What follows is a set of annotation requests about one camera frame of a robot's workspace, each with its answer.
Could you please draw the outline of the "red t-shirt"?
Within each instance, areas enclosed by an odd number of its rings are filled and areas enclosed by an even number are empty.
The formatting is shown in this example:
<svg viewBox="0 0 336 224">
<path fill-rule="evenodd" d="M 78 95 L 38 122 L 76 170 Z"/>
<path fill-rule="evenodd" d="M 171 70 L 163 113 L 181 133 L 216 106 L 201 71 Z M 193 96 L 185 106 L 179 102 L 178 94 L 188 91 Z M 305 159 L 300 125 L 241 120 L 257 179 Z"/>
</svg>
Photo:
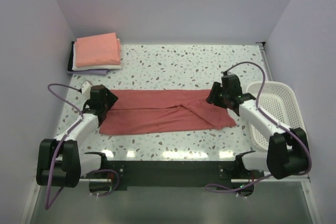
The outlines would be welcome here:
<svg viewBox="0 0 336 224">
<path fill-rule="evenodd" d="M 226 109 L 208 104 L 209 90 L 113 90 L 117 102 L 100 126 L 103 135 L 221 130 L 235 127 Z"/>
</svg>

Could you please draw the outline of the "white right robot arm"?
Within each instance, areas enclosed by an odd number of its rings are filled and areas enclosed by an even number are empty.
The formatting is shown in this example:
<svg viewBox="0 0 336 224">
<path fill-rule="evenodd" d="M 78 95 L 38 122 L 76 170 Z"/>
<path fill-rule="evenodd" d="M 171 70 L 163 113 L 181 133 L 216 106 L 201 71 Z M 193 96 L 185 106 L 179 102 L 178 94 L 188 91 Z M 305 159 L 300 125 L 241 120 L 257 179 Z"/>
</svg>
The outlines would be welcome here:
<svg viewBox="0 0 336 224">
<path fill-rule="evenodd" d="M 234 173 L 237 177 L 246 178 L 253 170 L 269 172 L 276 179 L 310 172 L 312 160 L 305 130 L 282 124 L 263 110 L 257 97 L 242 92 L 237 75 L 225 72 L 220 82 L 213 83 L 206 101 L 233 111 L 268 140 L 265 153 L 250 151 L 236 156 Z"/>
</svg>

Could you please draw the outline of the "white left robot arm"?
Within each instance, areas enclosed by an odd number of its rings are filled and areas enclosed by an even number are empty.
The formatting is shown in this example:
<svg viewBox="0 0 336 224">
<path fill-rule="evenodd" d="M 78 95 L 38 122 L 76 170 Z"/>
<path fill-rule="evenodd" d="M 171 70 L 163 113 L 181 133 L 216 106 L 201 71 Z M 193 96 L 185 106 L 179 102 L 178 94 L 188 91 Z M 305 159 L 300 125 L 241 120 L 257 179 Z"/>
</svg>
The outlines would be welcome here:
<svg viewBox="0 0 336 224">
<path fill-rule="evenodd" d="M 92 173 L 97 178 L 108 174 L 109 165 L 102 160 L 94 161 L 90 170 L 79 154 L 79 143 L 83 142 L 93 131 L 97 130 L 107 118 L 107 112 L 117 102 L 118 97 L 108 88 L 100 84 L 92 85 L 89 81 L 76 89 L 86 97 L 82 109 L 59 96 L 51 89 L 56 83 L 48 85 L 48 91 L 59 100 L 74 108 L 79 116 L 62 134 L 54 138 L 46 138 L 39 145 L 36 182 L 40 186 L 56 186 L 74 188 L 81 176 Z"/>
</svg>

